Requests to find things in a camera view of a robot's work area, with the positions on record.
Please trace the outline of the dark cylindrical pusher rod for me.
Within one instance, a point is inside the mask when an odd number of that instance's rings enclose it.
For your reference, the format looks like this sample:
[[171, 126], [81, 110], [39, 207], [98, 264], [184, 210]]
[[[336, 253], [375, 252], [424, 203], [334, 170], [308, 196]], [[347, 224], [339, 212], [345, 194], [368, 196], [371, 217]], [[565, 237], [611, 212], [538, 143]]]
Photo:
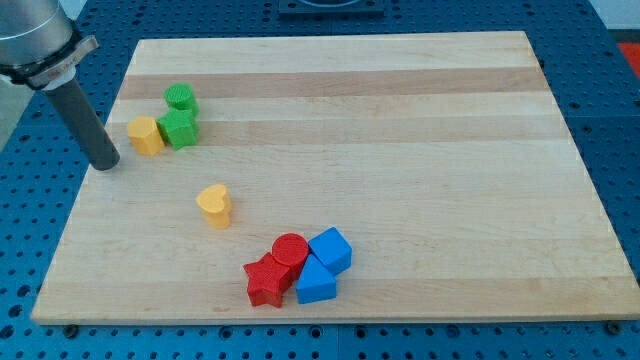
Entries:
[[90, 165], [99, 171], [115, 167], [120, 154], [78, 81], [72, 78], [45, 95], [61, 116]]

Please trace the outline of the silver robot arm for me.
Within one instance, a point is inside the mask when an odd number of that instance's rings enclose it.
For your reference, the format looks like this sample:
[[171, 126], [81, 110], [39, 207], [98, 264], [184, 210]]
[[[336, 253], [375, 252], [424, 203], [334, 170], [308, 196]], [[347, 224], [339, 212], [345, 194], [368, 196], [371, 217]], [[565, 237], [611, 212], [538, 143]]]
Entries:
[[90, 165], [116, 166], [120, 154], [76, 79], [76, 67], [99, 47], [57, 0], [1, 2], [1, 77], [43, 92]]

